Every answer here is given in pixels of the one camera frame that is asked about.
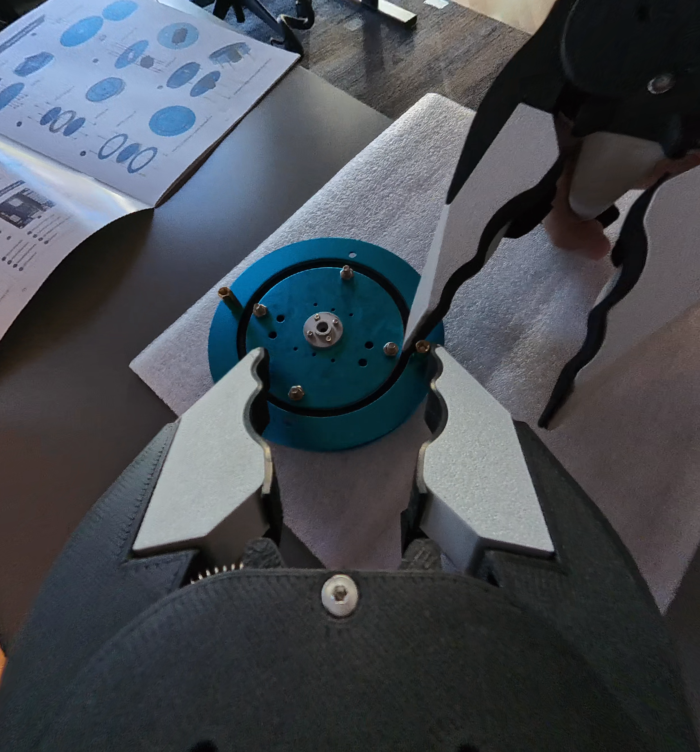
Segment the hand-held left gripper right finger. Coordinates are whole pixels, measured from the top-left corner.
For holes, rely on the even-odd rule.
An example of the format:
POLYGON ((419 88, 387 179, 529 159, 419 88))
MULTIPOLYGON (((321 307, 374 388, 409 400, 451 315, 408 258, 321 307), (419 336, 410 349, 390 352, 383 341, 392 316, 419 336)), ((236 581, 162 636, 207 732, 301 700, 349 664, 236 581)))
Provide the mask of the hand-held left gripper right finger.
POLYGON ((423 536, 458 571, 475 574, 486 550, 552 557, 554 545, 510 413, 443 346, 430 349, 426 410, 402 551, 423 536))

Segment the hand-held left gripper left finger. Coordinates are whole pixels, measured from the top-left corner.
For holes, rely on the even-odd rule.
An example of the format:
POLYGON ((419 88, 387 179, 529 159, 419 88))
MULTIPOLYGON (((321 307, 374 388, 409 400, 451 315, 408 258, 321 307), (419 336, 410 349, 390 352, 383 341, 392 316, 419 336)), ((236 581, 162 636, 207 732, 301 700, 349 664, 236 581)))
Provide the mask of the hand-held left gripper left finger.
POLYGON ((137 555, 195 548, 242 557, 246 544, 281 528, 270 447, 254 427, 268 418, 268 354, 250 351, 177 422, 134 541, 137 555))

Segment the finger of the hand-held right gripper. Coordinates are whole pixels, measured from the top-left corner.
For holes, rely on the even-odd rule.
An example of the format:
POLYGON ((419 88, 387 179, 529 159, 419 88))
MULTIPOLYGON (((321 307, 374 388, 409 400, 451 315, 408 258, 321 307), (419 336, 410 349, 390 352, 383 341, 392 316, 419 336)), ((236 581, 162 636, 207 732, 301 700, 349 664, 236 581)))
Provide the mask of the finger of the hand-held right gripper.
POLYGON ((411 304, 403 350, 428 338, 464 281, 482 270, 511 221, 534 205, 559 157, 554 117, 520 104, 444 205, 411 304))
POLYGON ((557 427, 616 370, 618 360, 700 304, 700 165, 660 180, 627 213, 612 250, 615 275, 587 319, 539 418, 557 427))

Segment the blue metal turntable assembly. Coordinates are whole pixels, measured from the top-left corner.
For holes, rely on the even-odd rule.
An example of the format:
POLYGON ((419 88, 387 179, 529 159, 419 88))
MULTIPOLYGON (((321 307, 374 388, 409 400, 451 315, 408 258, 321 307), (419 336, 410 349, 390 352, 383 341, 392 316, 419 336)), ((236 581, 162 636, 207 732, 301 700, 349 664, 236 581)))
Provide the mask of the blue metal turntable assembly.
POLYGON ((303 240, 246 268, 220 299, 208 339, 213 381, 255 348, 268 354, 263 437, 342 450, 383 437, 428 394, 428 356, 402 354, 419 274, 360 240, 303 240))

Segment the person's right hand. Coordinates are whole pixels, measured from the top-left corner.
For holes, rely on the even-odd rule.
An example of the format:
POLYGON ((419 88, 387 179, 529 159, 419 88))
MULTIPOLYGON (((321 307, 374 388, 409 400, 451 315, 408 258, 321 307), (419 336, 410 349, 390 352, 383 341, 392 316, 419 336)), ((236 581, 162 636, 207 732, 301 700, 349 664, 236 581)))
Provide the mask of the person's right hand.
POLYGON ((571 209, 568 198, 559 190, 543 227, 553 246, 562 251, 599 260, 611 251, 601 222, 582 220, 571 209))

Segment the white foam sheet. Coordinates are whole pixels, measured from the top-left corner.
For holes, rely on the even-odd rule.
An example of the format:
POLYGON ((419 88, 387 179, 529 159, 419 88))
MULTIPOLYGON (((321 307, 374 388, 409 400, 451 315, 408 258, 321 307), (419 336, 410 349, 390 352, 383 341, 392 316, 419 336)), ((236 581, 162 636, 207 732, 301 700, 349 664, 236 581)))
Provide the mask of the white foam sheet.
MULTIPOLYGON (((289 243, 368 241, 424 264, 446 184, 473 112, 428 94, 360 152, 131 363, 176 414, 212 386, 206 359, 216 287, 289 243)), ((542 228, 504 241, 465 284, 445 321, 446 348, 519 420, 534 424, 612 268, 554 249, 542 228)), ((356 450, 274 445, 285 523, 333 569, 400 558, 421 410, 356 450)), ((549 447, 617 529, 667 609, 700 543, 700 307, 631 352, 618 378, 551 432, 549 447)))

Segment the open instruction booklet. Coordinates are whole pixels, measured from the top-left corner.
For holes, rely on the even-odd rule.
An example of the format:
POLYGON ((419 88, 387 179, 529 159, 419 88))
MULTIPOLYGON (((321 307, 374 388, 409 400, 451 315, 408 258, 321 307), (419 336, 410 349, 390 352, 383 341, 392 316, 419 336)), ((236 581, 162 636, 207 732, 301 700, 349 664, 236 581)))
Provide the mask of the open instruction booklet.
POLYGON ((297 61, 189 2, 45 2, 0 33, 0 340, 68 254, 164 202, 297 61))

